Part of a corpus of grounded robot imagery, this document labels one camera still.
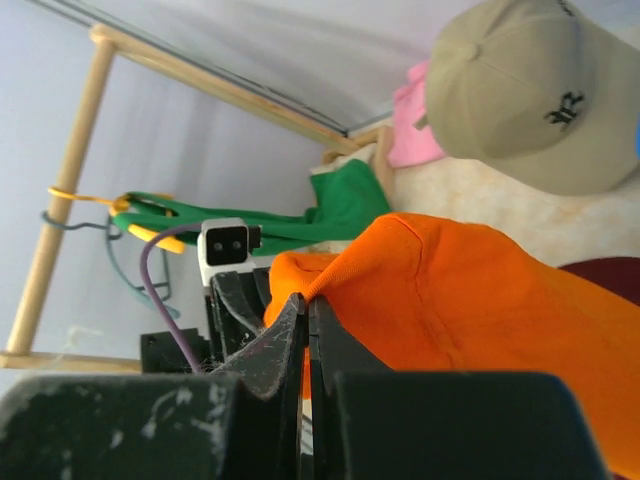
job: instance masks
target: cap brim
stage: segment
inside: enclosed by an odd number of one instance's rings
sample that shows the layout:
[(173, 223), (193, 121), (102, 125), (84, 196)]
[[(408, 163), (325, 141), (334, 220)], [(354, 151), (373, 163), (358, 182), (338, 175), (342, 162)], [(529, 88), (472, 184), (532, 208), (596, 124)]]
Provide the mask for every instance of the cap brim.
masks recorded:
[(556, 195), (601, 193), (618, 185), (640, 161), (640, 51), (584, 19), (596, 54), (595, 98), (581, 124), (550, 148), (487, 165)]

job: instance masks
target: white wall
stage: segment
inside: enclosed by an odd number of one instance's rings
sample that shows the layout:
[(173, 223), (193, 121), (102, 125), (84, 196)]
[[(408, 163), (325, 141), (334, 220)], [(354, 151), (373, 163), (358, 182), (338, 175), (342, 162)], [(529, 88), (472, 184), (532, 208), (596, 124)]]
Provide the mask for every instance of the white wall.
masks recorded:
[[(186, 54), (276, 88), (352, 128), (391, 109), (391, 92), (439, 31), (481, 0), (69, 0)], [(638, 0), (574, 0), (610, 29), (640, 23)]]
[[(92, 54), (85, 29), (23, 0), (0, 0), (0, 342), (5, 342)], [(79, 192), (113, 198), (129, 190), (173, 193), (211, 207), (300, 214), (313, 203), (308, 168), (323, 147), (143, 67), (118, 60)], [(76, 203), (72, 222), (103, 222), (102, 206)], [(102, 232), (68, 233), (35, 350), (135, 358), (138, 335), (165, 327), (116, 280)], [(141, 242), (116, 245), (137, 278)], [(172, 256), (181, 326), (204, 316), (193, 250)], [(0, 390), (12, 373), (0, 371)]]

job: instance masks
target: orange shirt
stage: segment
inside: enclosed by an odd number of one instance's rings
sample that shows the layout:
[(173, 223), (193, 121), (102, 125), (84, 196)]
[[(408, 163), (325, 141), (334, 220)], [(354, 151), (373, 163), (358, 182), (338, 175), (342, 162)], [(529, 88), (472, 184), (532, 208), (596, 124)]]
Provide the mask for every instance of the orange shirt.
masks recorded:
[(291, 293), (325, 295), (344, 328), (393, 369), (557, 375), (609, 468), (640, 479), (632, 303), (543, 265), (489, 227), (413, 214), (380, 217), (340, 255), (281, 254), (270, 279), (267, 326)]

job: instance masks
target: wooden frame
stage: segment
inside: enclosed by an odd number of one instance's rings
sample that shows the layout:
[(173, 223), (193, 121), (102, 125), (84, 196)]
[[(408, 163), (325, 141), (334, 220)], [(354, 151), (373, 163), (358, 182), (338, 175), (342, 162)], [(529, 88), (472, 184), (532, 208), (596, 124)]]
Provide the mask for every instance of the wooden frame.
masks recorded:
[[(376, 153), (371, 161), (371, 168), (380, 182), (389, 203), (392, 203), (395, 177), (394, 169), (389, 165), (387, 157), (393, 146), (393, 129), (383, 125), (357, 135), (352, 140), (357, 144), (357, 147), (348, 152), (347, 154), (349, 155), (371, 143), (377, 143)], [(322, 155), (322, 163), (331, 163), (341, 155), (344, 155), (344, 153), (332, 149), (326, 150)]]
[[(351, 153), (359, 147), (356, 141), (345, 138), (298, 113), (269, 102), (105, 25), (94, 26), (90, 31), (90, 37), (96, 49), (60, 165), (55, 185), (60, 190), (76, 191), (116, 54), (322, 143), (334, 151)], [(47, 209), (49, 218), (58, 223), (66, 223), (71, 204), (72, 200), (52, 197)], [(0, 367), (38, 368), (46, 366), (49, 362), (55, 363), (57, 368), (71, 371), (139, 372), (140, 362), (135, 360), (84, 356), (60, 357), (56, 354), (31, 352), (63, 234), (62, 230), (48, 224), (42, 226), (6, 351), (0, 352)]]

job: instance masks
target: green fabric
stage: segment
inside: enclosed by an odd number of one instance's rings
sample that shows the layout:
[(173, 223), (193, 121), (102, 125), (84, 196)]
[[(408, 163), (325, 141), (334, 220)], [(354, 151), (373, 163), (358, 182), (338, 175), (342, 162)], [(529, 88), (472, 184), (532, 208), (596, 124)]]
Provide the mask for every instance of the green fabric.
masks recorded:
[[(162, 231), (213, 218), (241, 218), (247, 225), (262, 226), (262, 247), (253, 254), (275, 255), (326, 240), (352, 240), (376, 217), (391, 211), (370, 167), (359, 160), (351, 160), (334, 172), (312, 175), (311, 185), (317, 207), (299, 217), (196, 207), (150, 193), (130, 192), (131, 208), (136, 212), (120, 213), (113, 222), (124, 231), (131, 224)], [(167, 209), (175, 216), (165, 216)], [(188, 232), (178, 238), (195, 245), (198, 233)]]

